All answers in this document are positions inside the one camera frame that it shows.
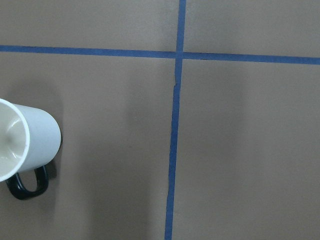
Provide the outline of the white mug black handle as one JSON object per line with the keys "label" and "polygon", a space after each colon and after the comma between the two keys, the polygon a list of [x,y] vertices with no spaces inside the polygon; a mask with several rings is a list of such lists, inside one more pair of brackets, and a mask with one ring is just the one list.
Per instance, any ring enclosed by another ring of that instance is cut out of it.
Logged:
{"label": "white mug black handle", "polygon": [[[46,165],[57,155],[62,134],[46,111],[0,101],[0,180],[19,200],[42,195],[48,188]],[[34,171],[36,189],[26,189],[20,173]]]}

